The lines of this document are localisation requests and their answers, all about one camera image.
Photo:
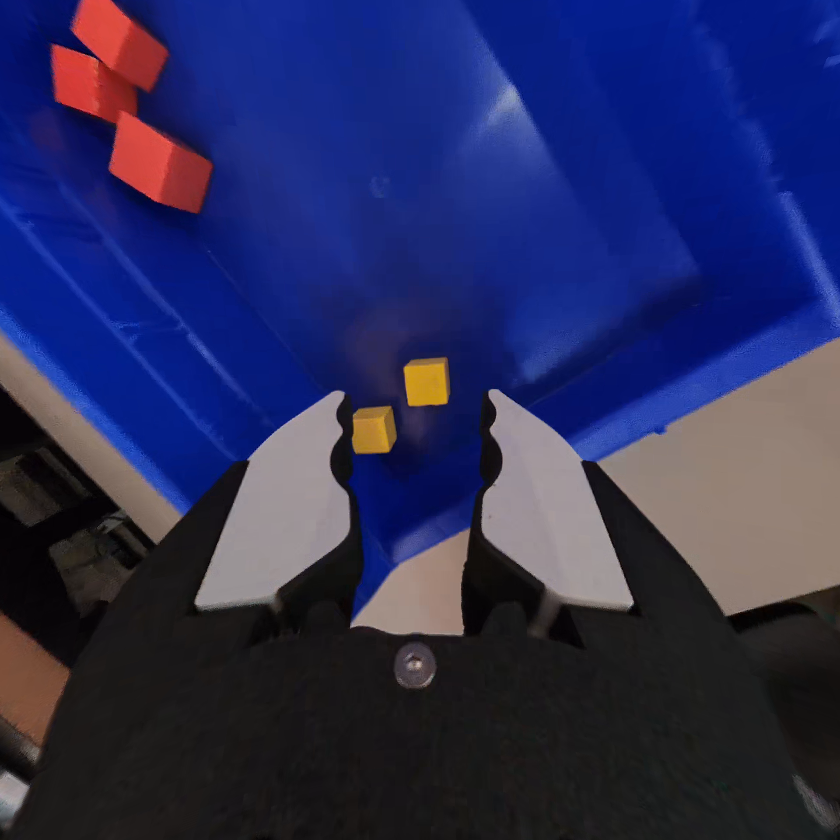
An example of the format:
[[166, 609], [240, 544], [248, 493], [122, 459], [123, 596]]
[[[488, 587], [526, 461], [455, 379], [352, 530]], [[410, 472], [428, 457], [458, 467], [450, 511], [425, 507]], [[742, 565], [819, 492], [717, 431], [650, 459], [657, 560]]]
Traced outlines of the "blue plastic bin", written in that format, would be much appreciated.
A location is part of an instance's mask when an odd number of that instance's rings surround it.
[[358, 603], [467, 529], [490, 388], [600, 460], [838, 338], [838, 2], [117, 2], [198, 214], [54, 100], [77, 5], [2, 2], [2, 331], [178, 511], [392, 405]]

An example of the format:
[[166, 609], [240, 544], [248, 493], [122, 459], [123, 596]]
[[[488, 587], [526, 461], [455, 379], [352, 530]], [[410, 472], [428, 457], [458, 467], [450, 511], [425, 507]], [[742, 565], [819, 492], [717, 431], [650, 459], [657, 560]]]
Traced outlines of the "wooden edged table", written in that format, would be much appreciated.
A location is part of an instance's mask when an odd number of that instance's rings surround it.
[[70, 670], [1, 614], [1, 718], [44, 746]]

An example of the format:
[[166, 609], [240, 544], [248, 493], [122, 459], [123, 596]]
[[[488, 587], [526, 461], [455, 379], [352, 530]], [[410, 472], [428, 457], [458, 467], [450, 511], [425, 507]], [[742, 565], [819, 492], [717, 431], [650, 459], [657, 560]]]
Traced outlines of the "orange wooden cube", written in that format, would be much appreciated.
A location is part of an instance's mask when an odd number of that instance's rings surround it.
[[170, 55], [113, 1], [80, 1], [70, 30], [107, 68], [145, 92], [155, 88]]
[[214, 166], [168, 134], [122, 111], [108, 171], [155, 203], [199, 214]]
[[135, 116], [135, 87], [94, 56], [50, 45], [54, 99], [71, 109], [116, 123], [122, 112]]

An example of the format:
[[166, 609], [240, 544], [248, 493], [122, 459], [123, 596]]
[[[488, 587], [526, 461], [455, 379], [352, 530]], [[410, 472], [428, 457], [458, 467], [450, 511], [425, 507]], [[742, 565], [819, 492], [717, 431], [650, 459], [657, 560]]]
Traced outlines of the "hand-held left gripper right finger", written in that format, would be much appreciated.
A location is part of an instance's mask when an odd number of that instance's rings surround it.
[[479, 474], [461, 578], [466, 636], [517, 604], [548, 636], [564, 608], [627, 614], [634, 598], [584, 461], [543, 420], [498, 389], [483, 398]]

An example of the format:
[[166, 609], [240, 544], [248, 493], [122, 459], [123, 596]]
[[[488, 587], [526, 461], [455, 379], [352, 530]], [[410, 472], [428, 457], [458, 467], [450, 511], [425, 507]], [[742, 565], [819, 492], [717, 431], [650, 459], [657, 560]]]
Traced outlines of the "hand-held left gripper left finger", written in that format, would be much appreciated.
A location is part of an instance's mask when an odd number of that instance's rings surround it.
[[332, 602], [350, 623], [364, 571], [352, 431], [351, 400], [334, 391], [257, 447], [198, 588], [199, 612], [267, 606], [297, 629]]

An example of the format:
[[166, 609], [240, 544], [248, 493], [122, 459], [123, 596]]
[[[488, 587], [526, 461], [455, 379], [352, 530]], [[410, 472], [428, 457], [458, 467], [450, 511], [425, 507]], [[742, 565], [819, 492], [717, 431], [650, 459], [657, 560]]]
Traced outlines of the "yellow wooden cube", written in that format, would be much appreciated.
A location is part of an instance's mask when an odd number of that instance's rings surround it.
[[356, 455], [385, 455], [396, 442], [392, 406], [367, 406], [353, 413], [352, 446]]
[[448, 404], [450, 382], [446, 357], [410, 360], [404, 365], [403, 374], [409, 407]]

